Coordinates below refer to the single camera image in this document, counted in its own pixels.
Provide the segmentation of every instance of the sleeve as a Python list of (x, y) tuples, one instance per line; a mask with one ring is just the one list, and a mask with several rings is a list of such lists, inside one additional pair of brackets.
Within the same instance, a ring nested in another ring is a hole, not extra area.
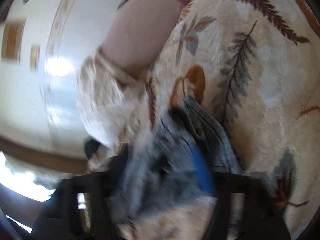
[(131, 75), (154, 62), (190, 0), (127, 0), (102, 49)]
[(100, 50), (84, 61), (77, 81), (77, 107), (87, 132), (112, 147), (144, 91), (143, 81), (121, 70)]

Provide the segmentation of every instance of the person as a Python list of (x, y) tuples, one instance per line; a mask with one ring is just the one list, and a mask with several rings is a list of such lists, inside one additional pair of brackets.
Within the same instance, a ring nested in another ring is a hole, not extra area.
[(303, 0), (128, 0), (82, 65), (81, 119), (107, 148), (138, 153), (191, 96), (246, 173), (267, 178), (296, 237), (320, 205), (319, 33)]

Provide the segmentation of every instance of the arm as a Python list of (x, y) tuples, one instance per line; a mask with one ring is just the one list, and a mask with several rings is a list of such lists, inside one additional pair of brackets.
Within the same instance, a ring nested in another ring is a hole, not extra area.
[(135, 78), (154, 62), (190, 0), (129, 0), (118, 12), (102, 52)]

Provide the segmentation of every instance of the blue strap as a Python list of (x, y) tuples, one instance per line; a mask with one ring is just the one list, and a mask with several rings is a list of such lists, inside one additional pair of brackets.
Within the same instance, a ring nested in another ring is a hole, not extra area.
[(191, 147), (192, 160), (196, 167), (196, 176), (199, 188), (202, 192), (216, 197), (212, 172), (196, 145)]

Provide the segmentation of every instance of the blanket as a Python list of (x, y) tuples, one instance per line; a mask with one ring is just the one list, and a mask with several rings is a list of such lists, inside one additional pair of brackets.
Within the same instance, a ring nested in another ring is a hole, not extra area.
[[(317, 33), (303, 0), (192, 0), (139, 81), (99, 53), (85, 62), (82, 120), (99, 141), (130, 142), (138, 153), (168, 108), (194, 98), (225, 129), (245, 173), (264, 181), (295, 239), (320, 205)], [(197, 199), (121, 229), (128, 239), (199, 239), (212, 208)]]
[[(146, 149), (128, 163), (122, 189), (111, 198), (113, 221), (126, 222), (212, 195), (215, 166), (243, 173), (221, 125), (187, 97), (181, 108), (168, 110)], [(200, 173), (204, 170), (207, 176)]]

